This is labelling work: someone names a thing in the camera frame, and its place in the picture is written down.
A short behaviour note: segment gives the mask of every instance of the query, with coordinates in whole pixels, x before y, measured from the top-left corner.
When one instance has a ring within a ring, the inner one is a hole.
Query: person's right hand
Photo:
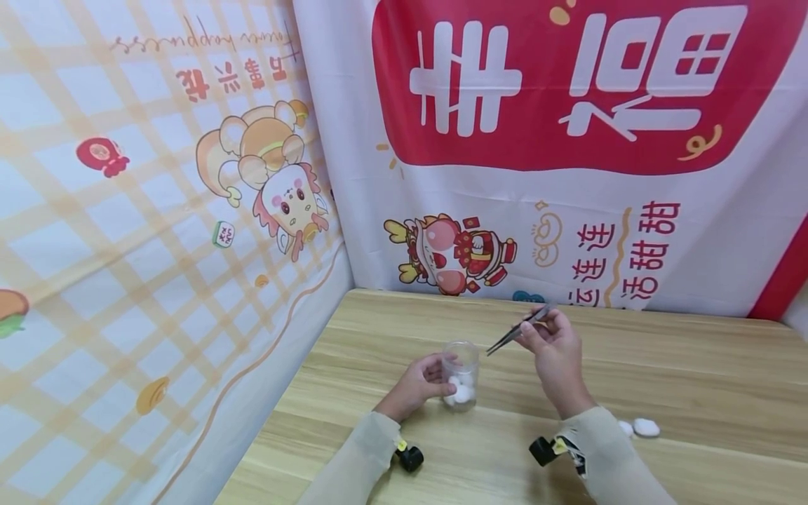
[[[534,314],[543,305],[532,311]],[[536,372],[547,398],[561,419],[568,419],[596,406],[583,383],[581,338],[570,320],[559,309],[550,310],[541,323],[522,322],[522,335],[516,338],[522,347],[536,356]]]

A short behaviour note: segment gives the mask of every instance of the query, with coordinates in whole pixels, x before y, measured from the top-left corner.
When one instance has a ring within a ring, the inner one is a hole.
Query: person's left hand
[[[413,361],[374,410],[401,424],[429,398],[453,395],[457,388],[454,384],[444,382],[440,363],[443,356],[438,352]],[[448,355],[448,358],[454,360],[457,357]]]

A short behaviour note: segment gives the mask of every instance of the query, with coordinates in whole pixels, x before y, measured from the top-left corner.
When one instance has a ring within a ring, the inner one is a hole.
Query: table surface
[[[296,503],[416,357],[468,339],[490,346],[526,312],[509,301],[349,292],[217,504]],[[678,503],[805,503],[808,344],[773,322],[568,307],[592,394],[619,419],[662,428],[634,445]],[[594,503],[559,458],[529,444],[557,416],[516,344],[481,358],[478,404],[431,400],[402,429],[426,460],[397,465],[370,503]]]

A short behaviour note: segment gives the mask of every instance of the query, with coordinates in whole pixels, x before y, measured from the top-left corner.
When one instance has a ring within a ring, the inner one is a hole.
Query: beige sleeve
[[[365,505],[390,467],[401,427],[385,415],[364,416],[303,493],[298,505]]]
[[[603,407],[567,419],[558,435],[574,445],[573,459],[598,505],[675,505]]]

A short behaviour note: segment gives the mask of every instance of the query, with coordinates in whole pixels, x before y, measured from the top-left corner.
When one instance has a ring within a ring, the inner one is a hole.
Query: tweezers
[[[539,310],[538,310],[538,311],[537,311],[535,314],[530,315],[530,316],[527,316],[525,319],[523,319],[523,320],[520,322],[520,324],[521,324],[522,322],[529,322],[530,324],[534,324],[534,323],[540,322],[540,321],[541,321],[541,319],[542,319],[544,316],[546,316],[547,314],[549,314],[550,310],[553,310],[553,309],[555,309],[555,308],[556,308],[556,304],[554,304],[554,303],[552,303],[552,302],[551,302],[551,303],[547,303],[547,304],[545,304],[545,306],[544,306],[544,307],[541,307],[541,308],[540,308],[540,309],[539,309]],[[518,337],[519,335],[521,335],[521,334],[522,334],[522,330],[520,330],[520,329],[519,329],[520,324],[519,324],[519,325],[514,326],[514,327],[513,327],[513,328],[512,328],[510,331],[508,331],[508,332],[505,334],[505,336],[504,336],[504,337],[502,337],[501,339],[499,339],[499,341],[498,341],[497,343],[495,343],[494,345],[492,345],[491,347],[489,347],[489,348],[488,348],[488,351],[486,351],[486,356],[491,356],[491,355],[492,355],[492,354],[494,354],[496,351],[498,351],[499,349],[501,349],[501,348],[502,348],[502,347],[503,347],[505,344],[507,344],[507,343],[511,342],[513,339],[515,339],[516,337]]]

